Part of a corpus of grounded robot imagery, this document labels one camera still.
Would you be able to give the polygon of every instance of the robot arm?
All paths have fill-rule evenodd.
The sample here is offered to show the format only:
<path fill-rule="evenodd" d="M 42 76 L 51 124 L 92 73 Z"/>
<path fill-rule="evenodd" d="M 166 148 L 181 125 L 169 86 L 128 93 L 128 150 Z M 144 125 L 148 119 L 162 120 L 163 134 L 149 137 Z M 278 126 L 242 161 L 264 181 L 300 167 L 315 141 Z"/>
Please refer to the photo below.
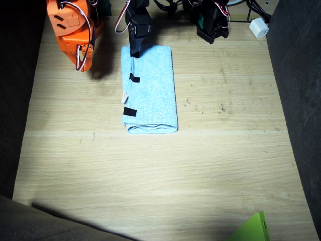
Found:
<path fill-rule="evenodd" d="M 76 70 L 82 72 L 91 67 L 95 40 L 103 29 L 103 21 L 98 19 L 97 3 L 95 0 L 47 0 L 48 16 L 59 47 L 75 64 Z M 84 56 L 82 61 L 79 51 Z"/>
<path fill-rule="evenodd" d="M 228 0 L 198 0 L 196 4 L 194 4 L 196 1 L 193 0 L 178 0 L 176 3 L 172 0 L 167 1 L 170 4 L 168 7 L 163 6 L 158 1 L 155 1 L 155 3 L 162 10 L 167 11 L 169 15 L 174 13 L 180 3 L 183 4 L 185 9 L 193 8 L 197 34 L 208 43 L 213 44 L 214 39 L 219 36 L 228 37 L 229 24 L 226 19 L 227 17 L 230 18 L 227 9 Z M 148 6 L 149 0 L 131 0 L 126 9 L 130 54 L 135 58 L 140 57 L 142 42 L 151 32 L 152 19 L 146 9 Z"/>
<path fill-rule="evenodd" d="M 130 55 L 140 57 L 142 42 L 151 32 L 152 19 L 146 9 L 149 0 L 131 0 L 126 10 L 126 23 L 128 24 Z"/>

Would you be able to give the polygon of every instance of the light blue towel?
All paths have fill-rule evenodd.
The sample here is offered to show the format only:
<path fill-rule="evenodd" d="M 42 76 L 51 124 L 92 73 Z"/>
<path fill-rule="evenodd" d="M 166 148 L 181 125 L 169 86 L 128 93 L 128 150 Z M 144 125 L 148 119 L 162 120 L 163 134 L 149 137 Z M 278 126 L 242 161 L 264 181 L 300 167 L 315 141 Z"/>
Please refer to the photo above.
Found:
<path fill-rule="evenodd" d="M 161 134 L 177 131 L 174 78 L 171 49 L 153 46 L 139 58 L 130 56 L 130 48 L 121 51 L 123 90 L 128 95 L 125 107 L 136 117 L 124 115 L 122 122 L 131 134 Z M 140 78 L 133 82 L 130 74 Z"/>

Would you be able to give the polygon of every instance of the white tag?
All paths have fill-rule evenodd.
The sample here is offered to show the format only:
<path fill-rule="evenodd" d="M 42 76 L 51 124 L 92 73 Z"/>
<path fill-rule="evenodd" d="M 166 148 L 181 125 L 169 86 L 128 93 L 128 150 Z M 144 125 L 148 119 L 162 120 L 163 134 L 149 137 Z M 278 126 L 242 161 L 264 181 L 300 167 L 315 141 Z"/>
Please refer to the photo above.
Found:
<path fill-rule="evenodd" d="M 128 99 L 128 95 L 124 91 L 124 93 L 122 94 L 121 103 L 125 104 L 127 99 Z"/>

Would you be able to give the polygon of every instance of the black tag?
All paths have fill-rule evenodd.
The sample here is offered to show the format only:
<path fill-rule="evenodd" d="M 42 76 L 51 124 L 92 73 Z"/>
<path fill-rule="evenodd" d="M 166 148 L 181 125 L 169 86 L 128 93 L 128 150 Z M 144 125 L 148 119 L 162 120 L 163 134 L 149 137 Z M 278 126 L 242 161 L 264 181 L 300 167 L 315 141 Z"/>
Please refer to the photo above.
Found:
<path fill-rule="evenodd" d="M 124 109 L 124 115 L 131 116 L 131 117 L 136 117 L 137 115 L 137 110 L 135 109 L 130 109 L 125 107 Z"/>
<path fill-rule="evenodd" d="M 135 77 L 132 73 L 130 73 L 130 79 L 134 83 L 140 83 L 140 78 L 139 77 Z"/>

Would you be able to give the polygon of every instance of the green object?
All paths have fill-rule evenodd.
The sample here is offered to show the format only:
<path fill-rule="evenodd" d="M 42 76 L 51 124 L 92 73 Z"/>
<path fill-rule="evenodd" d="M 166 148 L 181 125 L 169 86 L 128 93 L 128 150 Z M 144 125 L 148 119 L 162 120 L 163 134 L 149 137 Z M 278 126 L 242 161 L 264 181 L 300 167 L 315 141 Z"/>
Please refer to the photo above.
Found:
<path fill-rule="evenodd" d="M 199 24 L 200 29 L 203 29 L 203 21 L 204 21 L 203 14 L 199 14 L 199 19 L 198 19 L 197 23 Z"/>
<path fill-rule="evenodd" d="M 225 241 L 271 241 L 264 211 L 253 215 Z"/>

